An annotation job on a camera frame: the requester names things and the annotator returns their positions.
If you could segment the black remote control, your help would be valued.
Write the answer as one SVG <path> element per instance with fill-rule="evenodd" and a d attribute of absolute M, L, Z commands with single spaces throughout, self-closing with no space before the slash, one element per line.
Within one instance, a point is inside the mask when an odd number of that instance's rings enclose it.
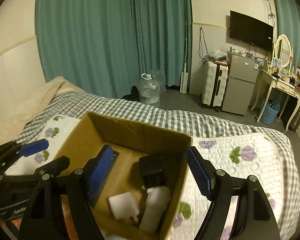
<path fill-rule="evenodd" d="M 118 156 L 119 153 L 113 150 L 110 145 L 104 145 L 96 158 L 93 159 L 93 169 L 88 175 L 88 197 L 91 207 L 96 205 Z"/>

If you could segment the white hair dryer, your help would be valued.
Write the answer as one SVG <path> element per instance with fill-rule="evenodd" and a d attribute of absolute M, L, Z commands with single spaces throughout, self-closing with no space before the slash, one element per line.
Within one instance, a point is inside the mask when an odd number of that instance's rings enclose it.
<path fill-rule="evenodd" d="M 170 189 L 166 186 L 157 186 L 147 189 L 146 209 L 139 229 L 145 233 L 155 233 L 162 215 L 171 200 Z"/>

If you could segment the beige blanket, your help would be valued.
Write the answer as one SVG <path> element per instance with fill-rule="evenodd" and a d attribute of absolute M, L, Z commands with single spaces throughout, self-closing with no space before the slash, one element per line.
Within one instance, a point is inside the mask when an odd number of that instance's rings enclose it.
<path fill-rule="evenodd" d="M 55 97 L 67 92 L 85 93 L 61 76 L 37 88 L 29 99 L 0 118 L 0 145 L 16 139 L 26 124 L 40 115 Z"/>

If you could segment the floral white quilt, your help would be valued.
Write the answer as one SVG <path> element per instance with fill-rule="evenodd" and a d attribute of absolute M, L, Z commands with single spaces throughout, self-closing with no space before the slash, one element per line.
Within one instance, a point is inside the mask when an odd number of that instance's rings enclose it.
<path fill-rule="evenodd" d="M 33 174 L 35 169 L 55 159 L 70 133 L 79 123 L 78 118 L 65 115 L 52 117 L 40 129 L 36 140 L 45 138 L 49 148 L 30 157 L 20 158 L 7 175 Z M 193 145 L 204 159 L 215 168 L 222 168 L 234 177 L 247 178 L 253 174 L 260 181 L 277 222 L 283 217 L 283 164 L 273 141 L 264 133 L 250 133 L 204 139 L 195 137 Z M 200 194 L 191 173 L 187 174 L 178 215 L 167 239 L 192 239 L 208 211 L 210 202 Z"/>

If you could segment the brown cardboard box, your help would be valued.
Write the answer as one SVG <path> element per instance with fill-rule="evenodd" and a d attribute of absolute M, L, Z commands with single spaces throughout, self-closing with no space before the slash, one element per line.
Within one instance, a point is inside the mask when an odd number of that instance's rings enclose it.
<path fill-rule="evenodd" d="M 110 235 L 126 239 L 167 239 L 184 187 L 187 175 L 186 152 L 191 144 L 192 138 L 186 133 L 89 112 L 81 118 L 57 156 L 64 155 L 70 159 L 70 166 L 62 172 L 68 175 L 76 168 L 83 168 L 89 159 L 98 155 L 104 145 L 110 145 L 119 156 L 96 206 L 92 208 L 97 225 Z M 108 198 L 129 191 L 143 215 L 147 194 L 141 189 L 143 181 L 139 159 L 152 154 L 161 156 L 166 183 L 171 190 L 171 201 L 157 231 L 150 235 L 131 222 L 116 220 L 111 213 Z"/>

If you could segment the white charger block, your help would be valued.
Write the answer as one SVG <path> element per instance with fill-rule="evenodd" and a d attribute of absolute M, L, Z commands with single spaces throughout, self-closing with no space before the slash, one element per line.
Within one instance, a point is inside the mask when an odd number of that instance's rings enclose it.
<path fill-rule="evenodd" d="M 133 219 L 139 221 L 140 213 L 135 198 L 130 192 L 124 192 L 108 198 L 111 212 L 116 220 Z"/>

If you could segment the black box item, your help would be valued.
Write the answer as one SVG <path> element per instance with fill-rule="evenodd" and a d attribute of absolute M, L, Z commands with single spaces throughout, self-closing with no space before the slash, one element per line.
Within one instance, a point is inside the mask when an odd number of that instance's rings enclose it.
<path fill-rule="evenodd" d="M 165 186 L 164 159 L 160 155 L 148 155 L 139 159 L 139 172 L 146 188 Z"/>

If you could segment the grey checkered bed sheet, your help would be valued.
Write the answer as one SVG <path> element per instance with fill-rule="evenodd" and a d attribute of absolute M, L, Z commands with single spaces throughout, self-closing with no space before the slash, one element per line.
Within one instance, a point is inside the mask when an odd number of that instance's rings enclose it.
<path fill-rule="evenodd" d="M 260 126 L 239 124 L 215 116 L 189 111 L 163 110 L 124 99 L 108 99 L 94 94 L 66 92 L 48 101 L 47 106 L 31 118 L 17 137 L 18 142 L 34 141 L 44 125 L 54 115 L 67 115 L 80 118 L 87 112 L 114 116 L 150 125 L 187 133 L 193 137 L 212 138 L 249 133 L 263 133 L 274 142 L 283 161 L 285 180 L 283 213 L 279 219 L 282 239 L 290 239 L 296 232 L 300 214 L 300 179 L 289 138 L 283 133 Z"/>

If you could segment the clear water jug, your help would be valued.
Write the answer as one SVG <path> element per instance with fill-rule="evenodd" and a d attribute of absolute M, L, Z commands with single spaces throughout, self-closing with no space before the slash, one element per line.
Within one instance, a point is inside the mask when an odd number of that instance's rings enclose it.
<path fill-rule="evenodd" d="M 140 102 L 153 107 L 160 107 L 160 83 L 151 74 L 141 74 L 137 85 Z"/>

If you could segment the teal curtain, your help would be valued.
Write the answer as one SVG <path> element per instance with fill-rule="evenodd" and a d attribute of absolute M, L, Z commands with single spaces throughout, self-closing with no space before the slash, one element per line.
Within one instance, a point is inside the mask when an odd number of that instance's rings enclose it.
<path fill-rule="evenodd" d="M 106 98 L 128 95 L 143 73 L 179 85 L 191 22 L 191 0 L 36 0 L 35 8 L 45 78 Z"/>
<path fill-rule="evenodd" d="M 279 34 L 285 34 L 293 48 L 293 67 L 300 68 L 300 6 L 296 0 L 275 0 Z"/>

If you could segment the white dressing table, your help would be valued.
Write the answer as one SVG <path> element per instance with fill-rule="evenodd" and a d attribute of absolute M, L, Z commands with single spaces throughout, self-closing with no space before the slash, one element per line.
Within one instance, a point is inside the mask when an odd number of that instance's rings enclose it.
<path fill-rule="evenodd" d="M 282 111 L 279 115 L 279 119 L 281 118 L 283 112 L 286 109 L 289 98 L 290 97 L 296 98 L 296 100 L 297 100 L 296 107 L 294 108 L 294 111 L 291 114 L 291 116 L 288 119 L 288 122 L 286 124 L 285 131 L 288 131 L 289 125 L 290 125 L 292 119 L 294 118 L 294 116 L 296 115 L 296 113 L 297 113 L 297 111 L 299 110 L 299 107 L 300 107 L 300 89 L 298 89 L 298 87 L 295 87 L 294 85 L 291 85 L 290 83 L 287 83 L 285 81 L 282 81 L 282 80 L 272 76 L 271 74 L 269 74 L 268 72 L 266 72 L 263 69 L 261 70 L 261 73 L 258 76 L 260 78 L 258 80 L 258 83 L 256 83 L 257 92 L 256 92 L 256 98 L 255 98 L 254 104 L 251 107 L 252 111 L 257 106 L 258 99 L 259 99 L 259 96 L 260 96 L 261 86 L 262 86 L 262 83 L 264 83 L 264 82 L 269 85 L 265 102 L 267 102 L 269 100 L 271 91 L 273 89 L 277 89 L 278 91 L 281 91 L 281 92 L 283 92 L 287 95 L 284 106 L 283 106 Z"/>

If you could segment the silver mini fridge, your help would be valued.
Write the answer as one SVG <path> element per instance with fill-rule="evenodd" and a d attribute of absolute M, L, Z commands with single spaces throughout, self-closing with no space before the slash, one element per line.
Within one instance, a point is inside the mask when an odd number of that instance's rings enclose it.
<path fill-rule="evenodd" d="M 230 59 L 222 111 L 245 115 L 254 91 L 258 66 L 248 57 L 231 54 Z"/>

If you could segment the white flat mop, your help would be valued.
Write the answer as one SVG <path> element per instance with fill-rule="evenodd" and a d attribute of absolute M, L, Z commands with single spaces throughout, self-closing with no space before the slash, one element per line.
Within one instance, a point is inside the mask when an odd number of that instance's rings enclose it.
<path fill-rule="evenodd" d="M 188 72 L 187 72 L 187 33 L 188 33 L 188 23 L 185 22 L 185 43 L 184 43 L 184 64 L 183 71 L 181 72 L 181 83 L 180 83 L 180 93 L 187 93 L 187 82 L 188 82 Z"/>

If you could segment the white suitcase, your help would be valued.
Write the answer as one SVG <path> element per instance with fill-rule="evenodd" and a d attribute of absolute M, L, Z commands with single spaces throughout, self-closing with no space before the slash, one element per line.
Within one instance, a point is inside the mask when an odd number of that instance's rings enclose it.
<path fill-rule="evenodd" d="M 220 108 L 228 79 L 228 65 L 207 61 L 203 64 L 202 103 Z"/>

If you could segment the oval white mirror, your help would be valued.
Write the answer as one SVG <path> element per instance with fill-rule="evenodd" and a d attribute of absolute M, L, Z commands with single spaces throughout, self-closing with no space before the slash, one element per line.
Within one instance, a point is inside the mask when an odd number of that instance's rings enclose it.
<path fill-rule="evenodd" d="M 290 66 L 293 59 L 293 48 L 285 34 L 278 36 L 274 46 L 274 57 L 281 61 L 281 67 Z"/>

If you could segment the teal right curtain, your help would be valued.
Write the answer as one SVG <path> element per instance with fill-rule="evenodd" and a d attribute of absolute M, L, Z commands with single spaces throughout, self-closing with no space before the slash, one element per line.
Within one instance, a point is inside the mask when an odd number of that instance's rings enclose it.
<path fill-rule="evenodd" d="M 275 0 L 279 34 L 285 34 L 293 48 L 293 67 L 300 68 L 300 6 L 296 0 Z"/>

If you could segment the black wall television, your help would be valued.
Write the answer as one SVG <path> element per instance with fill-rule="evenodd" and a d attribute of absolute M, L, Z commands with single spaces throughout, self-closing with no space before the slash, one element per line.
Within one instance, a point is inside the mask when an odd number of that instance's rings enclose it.
<path fill-rule="evenodd" d="M 230 38 L 271 51 L 274 27 L 248 15 L 230 11 Z"/>

